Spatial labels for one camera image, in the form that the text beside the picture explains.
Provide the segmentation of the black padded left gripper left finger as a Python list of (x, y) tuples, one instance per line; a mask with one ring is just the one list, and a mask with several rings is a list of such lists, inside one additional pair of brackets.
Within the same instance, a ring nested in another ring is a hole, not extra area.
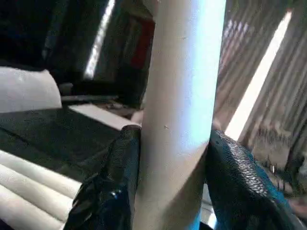
[(99, 171), (77, 192), (66, 230), (130, 230), (138, 186), (141, 127), (124, 126)]

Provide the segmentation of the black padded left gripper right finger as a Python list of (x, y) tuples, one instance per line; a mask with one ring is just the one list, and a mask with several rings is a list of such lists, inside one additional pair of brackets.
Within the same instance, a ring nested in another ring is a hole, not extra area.
[(219, 230), (305, 230), (252, 154), (213, 130), (206, 154), (206, 181)]

